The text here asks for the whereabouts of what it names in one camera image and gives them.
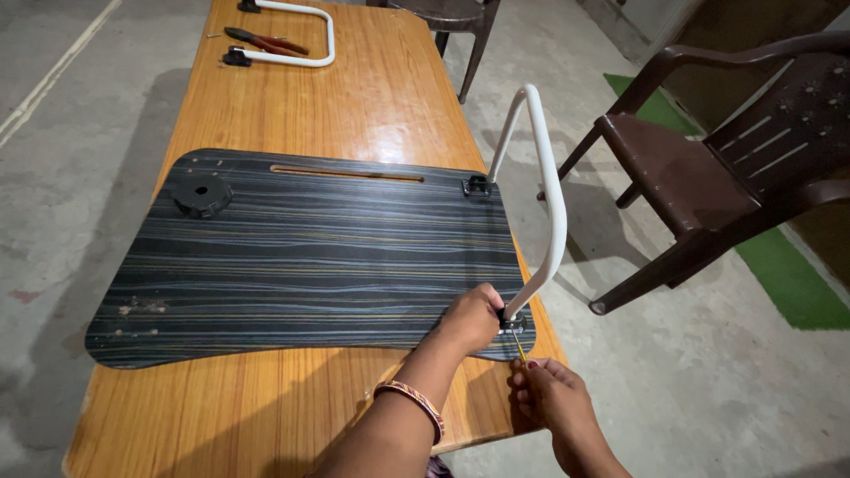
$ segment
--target bangle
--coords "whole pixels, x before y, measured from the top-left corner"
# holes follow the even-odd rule
[[[416,402],[422,410],[431,418],[431,422],[433,423],[433,445],[439,443],[440,440],[443,439],[443,435],[445,435],[445,424],[443,423],[443,419],[439,416],[439,412],[437,412],[437,408],[428,401],[421,393],[417,392],[408,385],[402,384],[397,380],[388,380],[386,382],[381,382],[375,387],[374,396],[377,396],[385,391],[392,390],[395,392],[399,392],[400,394],[410,398],[414,402]]]

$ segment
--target orange wooden table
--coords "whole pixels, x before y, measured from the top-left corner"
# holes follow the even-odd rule
[[[218,68],[236,42],[206,34],[225,26],[286,35],[310,46],[310,58],[324,58],[327,50],[318,17],[245,14],[235,0],[213,0],[159,185],[180,155],[202,147],[485,170],[424,21],[401,10],[295,3],[333,18],[333,64]],[[525,262],[519,262],[527,280]],[[532,299],[531,307],[537,327],[532,355],[565,360],[540,301]],[[404,357],[402,350],[302,349],[142,370],[97,366],[64,472],[301,476]],[[435,452],[527,430],[512,423],[507,376],[506,363],[463,362],[443,412],[446,435]]]

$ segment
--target black striped tabletop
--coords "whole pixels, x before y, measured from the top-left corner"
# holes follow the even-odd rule
[[[279,173],[323,168],[390,180]],[[523,286],[499,189],[467,197],[472,171],[203,149],[183,155],[150,208],[86,333],[95,361],[140,368],[293,347],[411,349],[459,293]],[[181,213],[174,188],[230,185],[211,219]],[[529,326],[519,335],[535,342]],[[476,356],[518,356],[501,334]]]

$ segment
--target pliers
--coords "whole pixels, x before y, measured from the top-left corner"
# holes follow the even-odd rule
[[[233,26],[226,26],[224,28],[224,33],[227,33],[228,37],[239,40],[240,42],[250,43],[251,45],[257,48],[262,48],[271,54],[283,54],[285,56],[298,57],[300,56],[299,54],[306,55],[310,53],[309,49],[302,47],[301,45],[288,42],[287,40],[254,35],[249,31],[242,30],[241,28],[235,28]]]

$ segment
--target chair backrest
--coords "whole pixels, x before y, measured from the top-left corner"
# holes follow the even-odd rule
[[[762,202],[850,165],[846,54],[797,56],[752,106],[704,143]]]

